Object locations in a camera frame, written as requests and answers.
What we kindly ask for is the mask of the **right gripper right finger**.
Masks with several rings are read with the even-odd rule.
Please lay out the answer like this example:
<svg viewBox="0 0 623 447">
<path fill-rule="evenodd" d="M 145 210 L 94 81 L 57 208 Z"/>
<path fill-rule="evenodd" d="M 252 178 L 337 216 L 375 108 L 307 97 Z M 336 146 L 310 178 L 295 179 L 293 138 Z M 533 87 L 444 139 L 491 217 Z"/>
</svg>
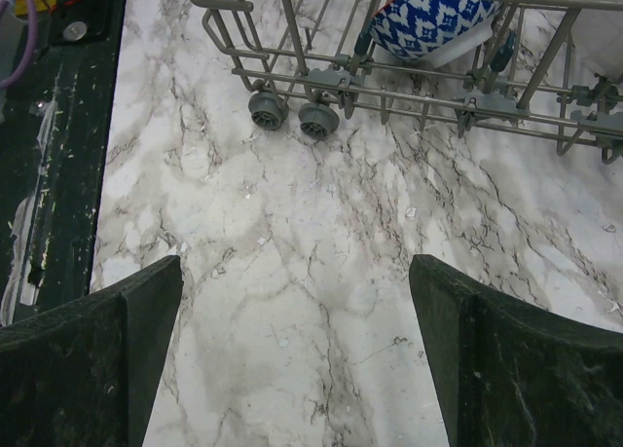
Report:
<svg viewBox="0 0 623 447">
<path fill-rule="evenodd" d="M 622 336 L 545 311 L 428 254 L 409 284 L 452 446 L 619 446 Z"/>
</svg>

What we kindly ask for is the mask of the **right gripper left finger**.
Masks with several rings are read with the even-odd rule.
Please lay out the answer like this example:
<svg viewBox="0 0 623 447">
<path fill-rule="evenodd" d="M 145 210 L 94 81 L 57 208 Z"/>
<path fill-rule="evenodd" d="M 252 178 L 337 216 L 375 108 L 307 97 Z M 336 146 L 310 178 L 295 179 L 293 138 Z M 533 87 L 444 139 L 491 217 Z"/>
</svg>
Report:
<svg viewBox="0 0 623 447">
<path fill-rule="evenodd" d="M 2 328 L 2 445 L 142 445 L 182 291 L 169 255 Z"/>
</svg>

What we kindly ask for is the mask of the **blue zigzag patterned bowl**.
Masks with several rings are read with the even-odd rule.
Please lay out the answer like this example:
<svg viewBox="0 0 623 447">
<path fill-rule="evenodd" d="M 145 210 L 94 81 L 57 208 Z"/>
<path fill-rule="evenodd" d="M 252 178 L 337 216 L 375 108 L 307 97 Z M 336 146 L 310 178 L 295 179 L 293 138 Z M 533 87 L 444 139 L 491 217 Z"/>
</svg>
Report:
<svg viewBox="0 0 623 447">
<path fill-rule="evenodd" d="M 492 0 L 390 0 L 372 17 L 370 34 L 392 56 L 438 68 L 488 41 L 501 6 Z"/>
</svg>

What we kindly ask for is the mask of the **blue rimmed white plate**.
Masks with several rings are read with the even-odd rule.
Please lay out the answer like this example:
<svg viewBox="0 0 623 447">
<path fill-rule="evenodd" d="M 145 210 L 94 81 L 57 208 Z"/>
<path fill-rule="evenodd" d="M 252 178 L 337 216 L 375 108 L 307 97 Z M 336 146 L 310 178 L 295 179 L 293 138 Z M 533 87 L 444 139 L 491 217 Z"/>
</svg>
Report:
<svg viewBox="0 0 623 447">
<path fill-rule="evenodd" d="M 622 76 L 622 13 L 584 9 L 571 29 L 573 44 L 586 65 L 616 82 Z"/>
</svg>

